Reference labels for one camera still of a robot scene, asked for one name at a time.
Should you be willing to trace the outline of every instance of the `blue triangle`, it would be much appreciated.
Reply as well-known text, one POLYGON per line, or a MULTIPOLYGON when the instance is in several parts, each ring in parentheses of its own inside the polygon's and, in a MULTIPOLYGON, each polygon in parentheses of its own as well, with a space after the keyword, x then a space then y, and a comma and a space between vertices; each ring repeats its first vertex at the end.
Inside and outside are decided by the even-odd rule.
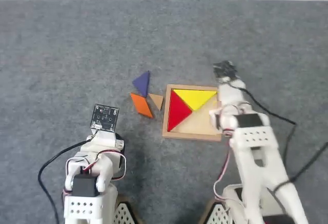
POLYGON ((147 97, 148 95, 149 75, 150 72, 146 71, 141 76, 139 76, 138 78, 134 79, 134 81, 132 81, 135 88, 138 89, 138 91, 144 97, 147 97))

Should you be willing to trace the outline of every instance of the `tangram puzzle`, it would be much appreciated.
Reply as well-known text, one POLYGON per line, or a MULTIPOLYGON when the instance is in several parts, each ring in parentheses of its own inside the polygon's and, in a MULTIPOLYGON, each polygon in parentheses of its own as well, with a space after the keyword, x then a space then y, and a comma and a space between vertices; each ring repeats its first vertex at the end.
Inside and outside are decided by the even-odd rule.
POLYGON ((209 115, 219 105, 216 87, 167 85, 163 137, 220 141, 209 115))
POLYGON ((153 114, 148 106, 146 97, 149 95, 151 100, 154 102, 155 106, 161 110, 163 103, 163 96, 156 94, 148 94, 148 85, 149 85, 150 72, 146 71, 138 78, 132 81, 135 88, 141 93, 141 96, 131 93, 131 98, 137 112, 141 115, 153 118, 153 114))

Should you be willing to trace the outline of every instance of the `wooden puzzle tray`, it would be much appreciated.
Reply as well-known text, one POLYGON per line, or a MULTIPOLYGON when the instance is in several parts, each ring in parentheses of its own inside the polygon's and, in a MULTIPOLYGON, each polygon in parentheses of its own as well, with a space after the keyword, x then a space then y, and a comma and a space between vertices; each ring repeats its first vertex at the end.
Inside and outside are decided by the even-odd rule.
POLYGON ((220 141, 209 111, 220 102, 217 87, 167 85, 162 135, 166 138, 220 141))

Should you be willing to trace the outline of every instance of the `beige wooden base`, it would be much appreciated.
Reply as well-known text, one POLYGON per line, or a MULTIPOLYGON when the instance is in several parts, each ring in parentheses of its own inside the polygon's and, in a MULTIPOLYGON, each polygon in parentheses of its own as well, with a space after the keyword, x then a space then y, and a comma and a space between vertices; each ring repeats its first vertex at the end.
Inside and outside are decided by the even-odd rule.
POLYGON ((162 131, 163 137, 220 141, 221 134, 211 125, 209 116, 209 111, 218 108, 220 105, 219 101, 217 100, 217 95, 213 96, 209 101, 206 102, 206 104, 204 104, 198 110, 193 111, 191 115, 189 115, 179 125, 177 125, 174 129, 168 132, 170 97, 172 89, 217 91, 216 87, 200 87, 171 84, 167 85, 162 131))

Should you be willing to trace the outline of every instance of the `circuit board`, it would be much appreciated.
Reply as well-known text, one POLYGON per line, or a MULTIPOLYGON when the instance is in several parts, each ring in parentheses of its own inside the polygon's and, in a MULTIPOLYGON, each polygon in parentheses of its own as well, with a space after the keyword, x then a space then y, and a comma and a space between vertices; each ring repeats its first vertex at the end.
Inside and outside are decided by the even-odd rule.
POLYGON ((105 105, 95 104, 90 128, 114 132, 119 109, 105 105))

